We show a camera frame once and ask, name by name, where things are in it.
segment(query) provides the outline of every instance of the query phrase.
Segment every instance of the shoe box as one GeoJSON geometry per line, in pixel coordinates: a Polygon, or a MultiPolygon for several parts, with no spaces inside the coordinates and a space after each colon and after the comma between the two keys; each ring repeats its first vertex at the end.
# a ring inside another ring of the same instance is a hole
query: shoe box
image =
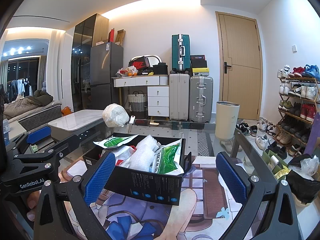
{"type": "MultiPolygon", "coordinates": [[[[133,134],[113,133],[112,135],[117,137],[128,137],[133,134]]],[[[138,135],[124,145],[136,146],[138,142],[145,137],[145,135],[138,135]]],[[[167,145],[178,140],[178,138],[167,137],[153,138],[161,143],[161,145],[167,145]]],[[[104,188],[121,195],[149,202],[179,205],[182,180],[184,175],[186,175],[191,168],[191,152],[188,156],[184,156],[185,144],[186,139],[183,138],[180,153],[180,166],[184,169],[184,174],[174,176],[115,166],[104,188]]],[[[97,168],[95,164],[99,160],[99,155],[102,150],[101,147],[95,146],[83,155],[83,160],[88,170],[97,168]]]]}

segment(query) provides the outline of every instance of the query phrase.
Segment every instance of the red sneaker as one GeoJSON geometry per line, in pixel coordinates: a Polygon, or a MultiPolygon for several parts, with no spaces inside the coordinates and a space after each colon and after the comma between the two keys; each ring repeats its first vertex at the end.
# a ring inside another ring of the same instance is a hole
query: red sneaker
{"type": "Polygon", "coordinates": [[[309,105],[307,120],[313,122],[315,115],[317,113],[317,109],[314,105],[309,105]]]}
{"type": "Polygon", "coordinates": [[[298,71],[298,68],[294,67],[293,71],[289,73],[289,77],[294,77],[294,73],[298,71]]]}
{"type": "Polygon", "coordinates": [[[303,118],[303,119],[306,119],[307,115],[308,115],[308,110],[309,110],[308,104],[303,104],[302,107],[301,107],[300,117],[303,118]]]}
{"type": "Polygon", "coordinates": [[[293,71],[294,77],[302,77],[302,72],[305,71],[304,67],[298,67],[296,71],[293,71]]]}

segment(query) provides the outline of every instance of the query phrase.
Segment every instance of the blue gripper pad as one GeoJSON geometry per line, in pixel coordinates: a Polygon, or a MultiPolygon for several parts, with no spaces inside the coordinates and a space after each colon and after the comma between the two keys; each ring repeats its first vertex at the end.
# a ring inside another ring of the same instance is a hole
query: blue gripper pad
{"type": "Polygon", "coordinates": [[[35,144],[36,142],[42,140],[43,138],[46,138],[50,134],[51,134],[51,128],[49,126],[45,126],[44,128],[41,128],[33,133],[30,133],[27,138],[27,143],[35,144]]]}
{"type": "Polygon", "coordinates": [[[217,154],[216,167],[235,201],[244,205],[247,201],[247,187],[222,153],[217,154]]]}
{"type": "Polygon", "coordinates": [[[116,157],[110,152],[101,165],[96,169],[85,187],[84,201],[88,206],[97,201],[115,166],[116,157]]]}

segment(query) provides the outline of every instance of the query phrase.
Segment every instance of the refrigerator door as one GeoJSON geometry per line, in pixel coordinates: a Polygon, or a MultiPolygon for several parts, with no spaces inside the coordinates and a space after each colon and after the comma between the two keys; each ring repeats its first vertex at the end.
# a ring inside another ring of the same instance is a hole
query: refrigerator door
{"type": "Polygon", "coordinates": [[[91,85],[91,102],[94,110],[104,110],[112,104],[111,84],[91,85]]]}
{"type": "Polygon", "coordinates": [[[110,42],[91,48],[90,79],[91,85],[110,83],[110,42]]]}

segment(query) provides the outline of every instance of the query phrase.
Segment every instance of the fingernail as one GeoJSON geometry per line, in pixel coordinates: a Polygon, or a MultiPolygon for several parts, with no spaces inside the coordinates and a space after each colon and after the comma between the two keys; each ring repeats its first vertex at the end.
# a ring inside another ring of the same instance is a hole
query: fingernail
{"type": "Polygon", "coordinates": [[[35,214],[33,212],[28,212],[27,213],[27,218],[30,220],[30,221],[34,221],[35,220],[35,214]]]}
{"type": "Polygon", "coordinates": [[[34,200],[30,200],[28,202],[28,206],[29,206],[29,208],[34,208],[36,206],[36,202],[34,200]]]}

